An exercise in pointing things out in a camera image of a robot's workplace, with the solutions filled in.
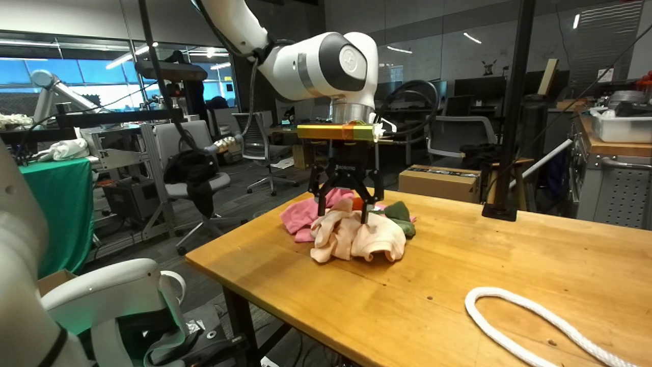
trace cardboard box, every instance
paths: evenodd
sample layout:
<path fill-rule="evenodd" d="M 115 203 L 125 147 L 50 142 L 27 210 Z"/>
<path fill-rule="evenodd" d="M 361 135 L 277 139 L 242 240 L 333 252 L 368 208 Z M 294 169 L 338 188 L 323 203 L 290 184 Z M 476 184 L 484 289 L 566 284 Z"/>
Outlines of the cardboard box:
<path fill-rule="evenodd" d="M 399 192 L 478 202 L 481 170 L 411 164 L 399 172 Z"/>

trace crumpled cloth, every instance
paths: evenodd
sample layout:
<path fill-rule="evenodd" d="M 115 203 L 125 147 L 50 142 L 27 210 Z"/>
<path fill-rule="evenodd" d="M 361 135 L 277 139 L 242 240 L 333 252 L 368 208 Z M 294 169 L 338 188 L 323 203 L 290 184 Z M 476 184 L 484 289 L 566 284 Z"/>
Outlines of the crumpled cloth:
<path fill-rule="evenodd" d="M 355 192 L 349 188 L 335 188 L 326 193 L 326 206 L 338 208 L 338 210 L 350 210 L 355 202 Z M 282 213 L 282 221 L 286 229 L 297 240 L 297 242 L 312 242 L 312 224 L 318 218 L 318 202 L 314 198 L 297 202 L 290 206 Z"/>
<path fill-rule="evenodd" d="M 361 215 L 359 210 L 329 210 L 314 224 L 310 256 L 315 263 L 329 263 L 333 256 L 364 261 L 385 256 L 389 263 L 404 259 L 407 242 L 404 227 L 384 213 L 368 212 L 366 224 L 361 224 Z"/>

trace green object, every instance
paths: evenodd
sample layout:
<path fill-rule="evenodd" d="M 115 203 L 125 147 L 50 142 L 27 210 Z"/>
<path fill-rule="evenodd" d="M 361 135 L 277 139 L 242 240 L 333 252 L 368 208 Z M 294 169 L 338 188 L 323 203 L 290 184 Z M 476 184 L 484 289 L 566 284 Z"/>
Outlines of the green object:
<path fill-rule="evenodd" d="M 38 276 L 60 269 L 76 270 L 94 239 L 94 192 L 87 159 L 20 167 L 49 229 Z"/>
<path fill-rule="evenodd" d="M 415 236 L 413 221 L 410 220 L 410 210 L 404 202 L 387 206 L 385 215 L 399 224 L 407 239 Z"/>

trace white cable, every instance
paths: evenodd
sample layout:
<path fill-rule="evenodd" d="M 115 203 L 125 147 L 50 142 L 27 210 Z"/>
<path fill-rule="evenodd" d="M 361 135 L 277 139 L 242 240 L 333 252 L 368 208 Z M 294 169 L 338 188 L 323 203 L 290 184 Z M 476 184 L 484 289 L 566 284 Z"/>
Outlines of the white cable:
<path fill-rule="evenodd" d="M 484 316 L 475 307 L 475 302 L 481 297 L 502 297 L 505 302 L 517 304 L 533 313 L 537 313 L 540 317 L 544 317 L 547 322 L 550 322 L 553 326 L 556 326 L 561 332 L 565 332 L 575 344 L 578 344 L 581 349 L 584 349 L 588 355 L 592 355 L 596 361 L 609 365 L 609 367 L 634 367 L 632 363 L 603 350 L 601 347 L 592 344 L 587 336 L 583 336 L 575 326 L 571 326 L 566 320 L 562 320 L 561 316 L 556 316 L 555 312 L 547 310 L 544 305 L 522 297 L 517 293 L 511 293 L 507 289 L 502 287 L 475 287 L 466 293 L 464 297 L 464 307 L 466 313 L 472 317 L 472 322 L 490 337 L 496 340 L 500 347 L 507 349 L 511 355 L 516 355 L 517 358 L 522 358 L 528 365 L 536 365 L 536 367 L 555 367 L 555 363 L 529 353 L 528 349 L 523 349 L 522 344 L 514 342 L 511 337 L 507 337 L 504 332 L 500 332 L 497 327 L 494 327 Z"/>

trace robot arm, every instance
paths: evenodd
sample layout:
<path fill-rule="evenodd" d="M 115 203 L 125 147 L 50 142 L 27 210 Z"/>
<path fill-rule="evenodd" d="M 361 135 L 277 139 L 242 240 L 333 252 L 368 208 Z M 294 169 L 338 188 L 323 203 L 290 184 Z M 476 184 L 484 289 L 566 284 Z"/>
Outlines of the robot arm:
<path fill-rule="evenodd" d="M 41 94 L 38 94 L 34 115 L 33 115 L 34 124 L 41 124 L 41 121 L 45 121 L 45 118 L 50 115 L 50 108 L 53 108 L 53 101 L 54 101 L 54 91 L 66 96 L 74 106 L 77 106 L 84 111 L 99 111 L 99 106 L 96 106 L 87 97 L 84 97 L 84 96 L 76 94 L 74 90 L 70 90 L 58 75 L 53 75 L 46 69 L 34 69 L 31 80 L 33 80 L 34 86 L 42 87 Z"/>
<path fill-rule="evenodd" d="M 376 45 L 363 33 L 322 33 L 272 45 L 244 0 L 197 0 L 212 27 L 228 38 L 287 99 L 333 97 L 335 119 L 373 121 L 379 73 Z"/>

